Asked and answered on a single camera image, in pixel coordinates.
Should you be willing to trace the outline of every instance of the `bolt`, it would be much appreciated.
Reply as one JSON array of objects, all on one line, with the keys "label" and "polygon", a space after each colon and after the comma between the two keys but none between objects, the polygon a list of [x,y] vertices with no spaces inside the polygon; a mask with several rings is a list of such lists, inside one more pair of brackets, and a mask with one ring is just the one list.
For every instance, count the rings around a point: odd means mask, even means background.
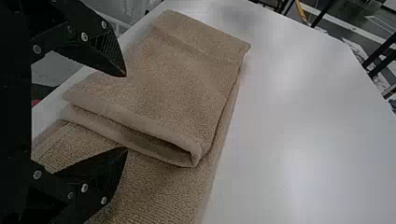
[{"label": "bolt", "polygon": [[73,33],[73,28],[71,26],[67,26],[67,32],[70,34]]},{"label": "bolt", "polygon": [[73,193],[73,191],[70,191],[68,194],[67,194],[67,199],[72,199],[72,198],[74,198],[74,193]]},{"label": "bolt", "polygon": [[81,33],[81,39],[82,39],[82,41],[87,42],[87,41],[88,41],[88,36],[87,36],[87,34],[85,34],[84,32]]},{"label": "bolt", "polygon": [[85,193],[88,191],[88,185],[87,184],[83,184],[81,187],[81,192]]},{"label": "bolt", "polygon": [[102,198],[102,201],[101,201],[100,203],[101,203],[101,204],[107,203],[107,197],[103,197],[103,198]]},{"label": "bolt", "polygon": [[41,53],[41,48],[38,45],[34,45],[33,46],[33,51],[35,52],[35,54],[40,54]]},{"label": "bolt", "polygon": [[107,23],[105,21],[102,21],[102,28],[106,29],[107,28]]},{"label": "bolt", "polygon": [[41,171],[35,171],[33,173],[33,179],[37,180],[41,177],[41,175],[42,175]]}]

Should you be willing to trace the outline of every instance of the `black metal frame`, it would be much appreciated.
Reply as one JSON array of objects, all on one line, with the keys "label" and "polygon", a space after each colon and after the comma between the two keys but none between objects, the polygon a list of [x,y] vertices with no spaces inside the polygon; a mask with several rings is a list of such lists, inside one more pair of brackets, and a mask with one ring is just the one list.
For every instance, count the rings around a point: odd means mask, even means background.
[{"label": "black metal frame", "polygon": [[255,3],[255,4],[262,4],[263,7],[271,7],[277,13],[281,13],[285,9],[286,5],[289,2],[289,0],[285,0],[284,2],[282,2],[281,0],[277,0],[277,5],[276,5],[276,7],[274,7],[269,4],[266,4],[265,2],[263,2],[261,0],[248,0],[248,1]]},{"label": "black metal frame", "polygon": [[31,63],[56,50],[125,77],[120,46],[111,26],[78,0],[0,0],[0,20],[0,118],[6,127],[0,148],[0,223],[84,223],[112,199],[127,149],[109,150],[55,174],[32,161]]},{"label": "black metal frame", "polygon": [[314,22],[311,24],[311,28],[315,28],[318,23],[323,19],[324,15],[329,11],[329,9],[336,3],[337,0],[330,0],[323,10],[320,11],[319,15],[315,18]]}]

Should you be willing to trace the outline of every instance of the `beige towel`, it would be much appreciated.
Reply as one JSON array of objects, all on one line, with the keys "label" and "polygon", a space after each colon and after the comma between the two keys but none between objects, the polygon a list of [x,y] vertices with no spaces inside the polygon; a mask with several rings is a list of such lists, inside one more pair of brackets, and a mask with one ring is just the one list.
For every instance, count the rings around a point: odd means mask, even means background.
[{"label": "beige towel", "polygon": [[[167,10],[140,45],[125,52],[127,78],[98,72],[65,93],[71,104],[93,114],[67,107],[63,119],[150,157],[194,167],[213,144],[249,47]],[[92,121],[94,114],[107,119]]]},{"label": "beige towel", "polygon": [[[201,223],[233,113],[238,84],[236,81],[220,116],[211,150],[197,167],[180,168],[129,150],[118,192],[89,223]],[[44,164],[50,172],[119,146],[74,123],[51,129],[57,131],[48,137],[38,137],[40,141],[33,150],[33,159]]]}]

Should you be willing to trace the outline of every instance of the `white table surface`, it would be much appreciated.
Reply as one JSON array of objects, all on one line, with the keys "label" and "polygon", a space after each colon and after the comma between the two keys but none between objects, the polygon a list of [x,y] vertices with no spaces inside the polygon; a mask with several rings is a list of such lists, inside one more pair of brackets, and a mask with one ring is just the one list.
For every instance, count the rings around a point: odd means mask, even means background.
[{"label": "white table surface", "polygon": [[[247,0],[167,0],[165,9],[251,44],[203,223],[396,223],[396,118],[348,47]],[[33,109],[33,137],[58,118],[61,94]]]}]

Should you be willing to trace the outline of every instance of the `folded towel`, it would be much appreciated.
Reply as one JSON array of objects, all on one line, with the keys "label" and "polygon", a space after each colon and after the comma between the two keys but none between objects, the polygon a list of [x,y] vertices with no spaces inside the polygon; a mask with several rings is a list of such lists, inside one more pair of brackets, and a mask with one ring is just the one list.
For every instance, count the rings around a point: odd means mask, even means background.
[{"label": "folded towel", "polygon": [[[201,223],[233,113],[238,82],[220,116],[212,147],[197,167],[180,168],[129,150],[115,197],[89,223]],[[54,133],[44,132],[46,136],[37,137],[39,141],[32,155],[51,173],[120,146],[74,123],[50,129]]]},{"label": "folded towel", "polygon": [[[194,167],[213,145],[249,47],[167,10],[142,42],[124,53],[128,77],[90,75],[64,94],[83,110],[68,107],[63,119],[150,157]],[[94,115],[88,112],[109,120],[90,122]]]}]

